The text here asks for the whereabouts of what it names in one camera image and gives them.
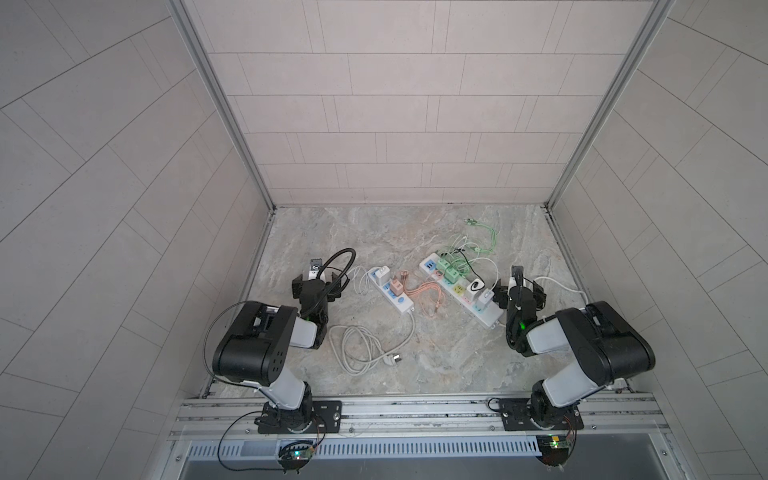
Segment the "white multicolour socket power strip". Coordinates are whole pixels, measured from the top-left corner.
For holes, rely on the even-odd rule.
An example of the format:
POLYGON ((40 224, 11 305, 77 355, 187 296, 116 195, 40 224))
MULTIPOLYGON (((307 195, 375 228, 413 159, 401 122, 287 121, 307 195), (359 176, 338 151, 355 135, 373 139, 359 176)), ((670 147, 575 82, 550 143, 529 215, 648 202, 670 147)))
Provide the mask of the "white multicolour socket power strip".
POLYGON ((432 253, 424 258, 419 264, 420 270, 427 275, 429 280, 436 282, 450 298, 453 298, 457 304, 468 311, 481 325, 487 329, 495 328, 503 316, 502 309, 493 301, 493 298, 488 307, 483 311, 477 311, 470 306, 462 297, 468 284, 468 278, 465 274, 461 273, 461 278, 455 284, 447 282, 444 274, 441 274, 436 269, 436 262, 439 257, 441 256, 437 253, 432 253))

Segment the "white charger adapter with cable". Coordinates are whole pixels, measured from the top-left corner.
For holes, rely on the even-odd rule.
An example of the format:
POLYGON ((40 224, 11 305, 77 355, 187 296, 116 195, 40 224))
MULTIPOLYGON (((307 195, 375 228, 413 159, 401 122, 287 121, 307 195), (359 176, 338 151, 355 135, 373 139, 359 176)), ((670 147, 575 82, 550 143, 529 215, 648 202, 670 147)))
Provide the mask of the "white charger adapter with cable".
POLYGON ((471 275, 467 279, 468 284, 462 297, 474 309, 476 309, 477 311, 483 311, 488 307, 488 305, 491 303, 491 300, 493 298, 493 295, 494 295, 493 288, 496 286, 497 282, 500 279, 499 269, 496 263, 487 257, 480 257, 476 260, 473 260, 471 262, 473 268, 475 267, 476 263, 481 263, 488 266, 487 271, 490 273, 490 275, 488 277, 482 277, 480 275, 485 282, 485 288, 478 294, 473 294, 472 292, 468 291, 469 284, 474 279, 474 276, 470 272, 471 275))

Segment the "white charger with black cable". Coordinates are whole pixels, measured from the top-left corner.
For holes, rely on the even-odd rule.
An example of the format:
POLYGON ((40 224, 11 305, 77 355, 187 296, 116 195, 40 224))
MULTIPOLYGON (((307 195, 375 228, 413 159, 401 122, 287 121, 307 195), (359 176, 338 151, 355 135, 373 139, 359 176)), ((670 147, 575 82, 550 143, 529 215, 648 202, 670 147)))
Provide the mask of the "white charger with black cable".
POLYGON ((455 249, 454 253, 460 256, 460 258, 463 260, 463 263, 466 265, 466 268, 474 276, 474 279, 469 284, 468 291, 472 292, 473 294, 480 293, 485 288, 485 282, 483 278, 474 270, 471 262, 462 249, 455 249))

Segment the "green charger adapter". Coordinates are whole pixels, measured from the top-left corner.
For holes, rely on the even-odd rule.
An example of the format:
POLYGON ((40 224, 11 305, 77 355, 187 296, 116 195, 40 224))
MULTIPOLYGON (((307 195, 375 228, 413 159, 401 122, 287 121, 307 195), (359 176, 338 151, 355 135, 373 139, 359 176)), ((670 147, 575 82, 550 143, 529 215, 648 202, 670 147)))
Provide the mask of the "green charger adapter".
POLYGON ((436 262, 436 269, 441 273, 445 274, 448 268, 451 267, 451 262, 447 260, 444 257, 439 257, 436 262))
POLYGON ((461 278, 461 272, 456 268, 449 266, 444 271, 444 278, 450 284, 455 284, 461 278))

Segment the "pink charger adapter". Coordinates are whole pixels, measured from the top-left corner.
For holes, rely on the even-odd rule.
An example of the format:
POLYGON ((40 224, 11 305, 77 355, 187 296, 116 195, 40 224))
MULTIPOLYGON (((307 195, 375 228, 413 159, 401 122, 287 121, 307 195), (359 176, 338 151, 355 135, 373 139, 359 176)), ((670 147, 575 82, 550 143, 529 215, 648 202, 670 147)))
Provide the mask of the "pink charger adapter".
POLYGON ((389 289, 393 296, 398 297, 404 293, 404 286, 400 280, 393 278, 389 282, 389 289))

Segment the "white blue socket power strip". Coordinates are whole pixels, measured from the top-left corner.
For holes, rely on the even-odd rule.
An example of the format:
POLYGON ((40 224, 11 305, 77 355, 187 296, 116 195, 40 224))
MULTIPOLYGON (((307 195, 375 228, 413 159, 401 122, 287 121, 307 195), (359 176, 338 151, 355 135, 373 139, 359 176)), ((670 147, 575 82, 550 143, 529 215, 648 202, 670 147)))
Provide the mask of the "white blue socket power strip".
POLYGON ((367 279, 401 314, 414 312, 414 302, 388 266, 373 267, 368 271, 367 279))

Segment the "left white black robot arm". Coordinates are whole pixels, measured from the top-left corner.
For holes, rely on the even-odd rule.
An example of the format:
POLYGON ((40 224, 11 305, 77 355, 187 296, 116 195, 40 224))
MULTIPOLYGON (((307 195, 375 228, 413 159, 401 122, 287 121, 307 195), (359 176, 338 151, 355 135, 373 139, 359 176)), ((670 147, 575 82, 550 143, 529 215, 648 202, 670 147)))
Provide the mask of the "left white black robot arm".
POLYGON ((266 398, 254 420, 260 434, 336 433, 341 403, 316 401, 310 385, 287 367, 294 348, 318 349, 328 333, 328 304, 349 284, 356 251, 343 248, 322 263, 313 278, 296 277, 292 296, 300 303, 273 306, 247 300, 205 363, 222 382, 250 387, 266 398))

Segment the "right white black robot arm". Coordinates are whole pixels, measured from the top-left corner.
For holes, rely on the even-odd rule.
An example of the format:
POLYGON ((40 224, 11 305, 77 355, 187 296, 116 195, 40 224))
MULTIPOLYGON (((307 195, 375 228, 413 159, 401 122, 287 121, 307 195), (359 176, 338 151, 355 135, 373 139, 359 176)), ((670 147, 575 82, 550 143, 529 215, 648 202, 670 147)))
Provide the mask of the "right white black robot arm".
POLYGON ((521 266, 511 268, 507 285, 494 285, 493 301, 506 313, 505 340, 513 351, 528 358, 568 349, 574 356, 559 372, 537 381, 524 405, 498 401, 497 413, 527 427, 573 429, 581 400, 655 367, 650 344, 605 301, 540 317, 546 294, 521 266))

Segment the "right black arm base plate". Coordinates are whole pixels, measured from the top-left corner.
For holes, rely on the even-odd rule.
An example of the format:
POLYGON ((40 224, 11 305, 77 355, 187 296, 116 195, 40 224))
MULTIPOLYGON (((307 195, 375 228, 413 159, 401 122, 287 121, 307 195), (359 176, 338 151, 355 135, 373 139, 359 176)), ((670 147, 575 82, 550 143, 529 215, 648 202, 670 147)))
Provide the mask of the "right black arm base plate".
POLYGON ((552 407, 524 398, 502 398, 498 410, 505 431, 583 430, 584 422, 577 405, 552 407))

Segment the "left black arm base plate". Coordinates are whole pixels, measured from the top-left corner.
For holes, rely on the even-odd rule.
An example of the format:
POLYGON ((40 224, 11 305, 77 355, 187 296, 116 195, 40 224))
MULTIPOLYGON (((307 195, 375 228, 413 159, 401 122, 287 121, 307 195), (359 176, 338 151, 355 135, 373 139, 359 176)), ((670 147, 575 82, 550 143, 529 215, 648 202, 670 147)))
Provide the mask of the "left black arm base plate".
POLYGON ((340 401, 303 402, 288 410, 265 404, 255 420, 259 434, 338 433, 342 414, 340 401))

